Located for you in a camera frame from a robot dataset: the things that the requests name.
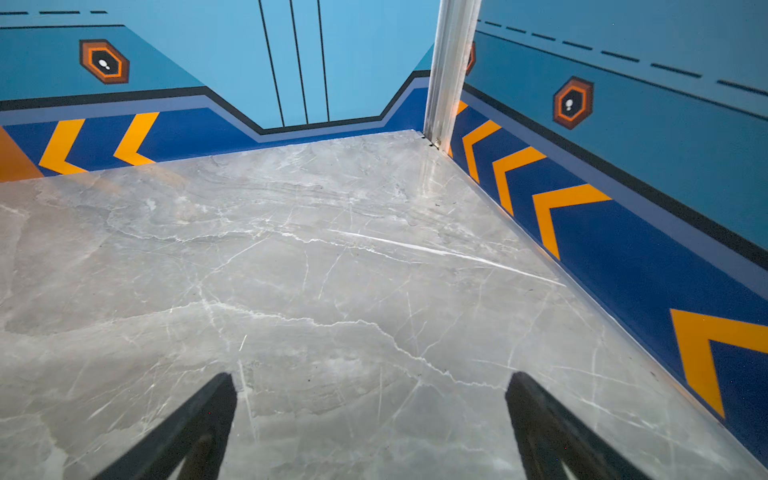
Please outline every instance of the vertical black line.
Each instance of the vertical black line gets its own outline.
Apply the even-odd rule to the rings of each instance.
[[[304,120],[310,124],[310,117],[306,113],[306,95],[304,94],[304,77],[301,75],[301,55],[299,55],[299,37],[296,35],[296,19],[293,17],[293,0],[288,0],[290,5],[290,21],[293,24],[293,41],[296,42],[296,61],[299,62],[299,82],[301,82],[301,98],[304,100]]]
[[[320,16],[320,0],[317,0],[317,23],[320,25],[320,54],[323,56],[323,85],[326,88],[326,115],[331,121],[331,109],[328,106],[328,80],[326,79],[326,48],[323,45],[323,17]]]
[[[270,36],[266,34],[266,19],[264,18],[264,9],[261,6],[261,0],[259,0],[259,12],[261,12],[261,26],[264,27],[264,40],[266,40],[266,53],[270,56],[270,67],[272,68],[272,80],[275,82],[275,95],[277,96],[277,108],[280,110],[280,122],[283,126],[286,126],[286,121],[283,119],[283,106],[280,104],[280,92],[277,90],[277,76],[275,75],[275,64],[272,63],[272,49],[270,49]]]

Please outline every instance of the hexagon emblem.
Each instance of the hexagon emblem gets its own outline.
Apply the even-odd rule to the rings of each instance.
[[[476,61],[477,54],[475,53],[475,41],[472,40],[472,49],[469,51],[469,62],[467,63],[467,73],[465,75],[469,75],[469,72],[472,71],[472,67],[475,66]]]
[[[128,83],[131,63],[106,40],[80,40],[80,65],[101,83]]]
[[[594,84],[578,77],[571,77],[554,94],[554,121],[568,130],[592,114]]]

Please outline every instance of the black hexagon center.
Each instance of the black hexagon center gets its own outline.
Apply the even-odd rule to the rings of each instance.
[[[584,95],[576,90],[571,90],[560,100],[560,111],[568,118],[573,118],[584,106]]]
[[[118,60],[104,50],[97,50],[91,54],[91,65],[105,75],[114,75],[120,70]]]

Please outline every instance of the gray marble floor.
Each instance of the gray marble floor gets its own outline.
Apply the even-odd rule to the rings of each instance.
[[[221,371],[221,478],[523,478],[517,369],[654,478],[764,475],[412,131],[0,184],[0,324],[2,478]]]

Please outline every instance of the silver metal profile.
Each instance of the silver metal profile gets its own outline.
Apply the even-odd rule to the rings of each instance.
[[[441,0],[424,135],[447,152],[475,37],[481,0]]]

